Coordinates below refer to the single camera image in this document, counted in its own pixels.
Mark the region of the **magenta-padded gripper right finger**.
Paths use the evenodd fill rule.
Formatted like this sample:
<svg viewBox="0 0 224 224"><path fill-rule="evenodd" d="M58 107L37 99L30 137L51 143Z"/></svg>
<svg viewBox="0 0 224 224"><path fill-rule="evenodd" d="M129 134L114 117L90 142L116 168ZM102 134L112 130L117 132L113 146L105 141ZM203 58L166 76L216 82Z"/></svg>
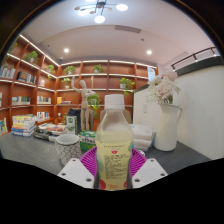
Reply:
<svg viewBox="0 0 224 224"><path fill-rule="evenodd" d="M141 188L167 176L167 172L155 158L147 159L139 150L132 149L129 161L127 187Z"/></svg>

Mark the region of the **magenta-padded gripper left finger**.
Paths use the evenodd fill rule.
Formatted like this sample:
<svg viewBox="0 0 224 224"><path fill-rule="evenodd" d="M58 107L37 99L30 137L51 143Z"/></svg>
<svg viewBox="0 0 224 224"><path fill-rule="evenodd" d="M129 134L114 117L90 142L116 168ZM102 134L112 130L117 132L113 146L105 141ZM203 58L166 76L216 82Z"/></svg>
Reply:
<svg viewBox="0 0 224 224"><path fill-rule="evenodd" d="M97 189L97 148L85 152L80 158L72 158L59 172L58 176L84 188Z"/></svg>

